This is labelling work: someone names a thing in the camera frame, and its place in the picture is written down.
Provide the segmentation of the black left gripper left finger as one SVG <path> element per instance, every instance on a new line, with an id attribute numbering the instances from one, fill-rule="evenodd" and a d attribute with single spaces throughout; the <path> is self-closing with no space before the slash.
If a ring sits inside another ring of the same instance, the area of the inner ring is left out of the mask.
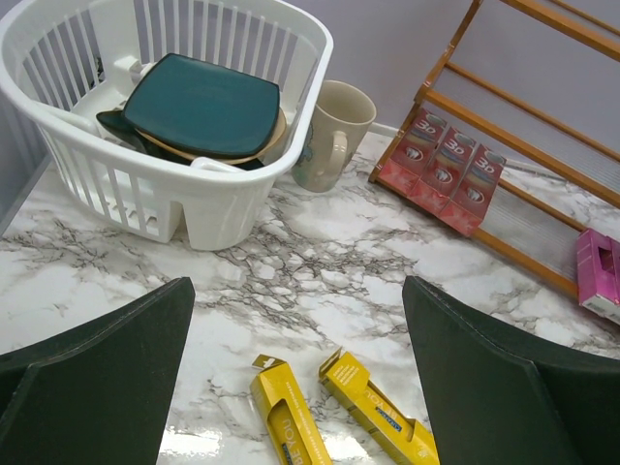
<path id="1" fill-rule="evenodd" d="M 4 464 L 153 464 L 193 314 L 188 277 L 1 356 Z"/>

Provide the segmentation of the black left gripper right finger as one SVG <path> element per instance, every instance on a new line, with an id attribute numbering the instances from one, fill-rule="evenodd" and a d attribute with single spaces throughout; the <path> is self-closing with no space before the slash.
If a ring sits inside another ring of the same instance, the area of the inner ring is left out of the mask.
<path id="1" fill-rule="evenodd" d="M 618 360 L 535 336 L 418 276 L 402 298 L 441 463 L 618 463 Z"/>

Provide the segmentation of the yellow Curaprox box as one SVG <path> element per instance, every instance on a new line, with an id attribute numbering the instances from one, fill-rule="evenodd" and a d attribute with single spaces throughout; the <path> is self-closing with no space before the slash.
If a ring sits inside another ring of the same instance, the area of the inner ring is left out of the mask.
<path id="1" fill-rule="evenodd" d="M 439 465 L 432 435 L 372 382 L 368 369 L 338 349 L 319 368 L 319 381 L 397 464 Z"/>
<path id="2" fill-rule="evenodd" d="M 326 445 L 296 381 L 283 359 L 258 355 L 250 385 L 259 415 L 281 464 L 332 464 Z"/>

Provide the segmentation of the pink Curaprox box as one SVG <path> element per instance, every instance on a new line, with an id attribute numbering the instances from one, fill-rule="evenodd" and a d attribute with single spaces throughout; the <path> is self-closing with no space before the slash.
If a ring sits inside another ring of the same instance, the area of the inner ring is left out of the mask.
<path id="1" fill-rule="evenodd" d="M 619 324 L 619 242 L 587 229 L 576 242 L 579 304 Z"/>

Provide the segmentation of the red Muesrgtei toothpaste box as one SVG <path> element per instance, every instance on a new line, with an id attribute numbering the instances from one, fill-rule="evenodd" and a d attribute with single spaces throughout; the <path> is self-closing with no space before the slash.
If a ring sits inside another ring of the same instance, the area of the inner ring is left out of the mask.
<path id="1" fill-rule="evenodd" d="M 439 218 L 465 236 L 482 223 L 506 159 L 480 144 Z"/>

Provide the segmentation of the red 3D toothpaste box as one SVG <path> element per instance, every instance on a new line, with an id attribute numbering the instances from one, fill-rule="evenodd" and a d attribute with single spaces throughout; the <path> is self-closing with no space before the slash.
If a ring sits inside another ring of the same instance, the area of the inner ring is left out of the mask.
<path id="1" fill-rule="evenodd" d="M 449 127 L 408 199 L 438 216 L 449 202 L 476 146 L 473 138 Z"/>

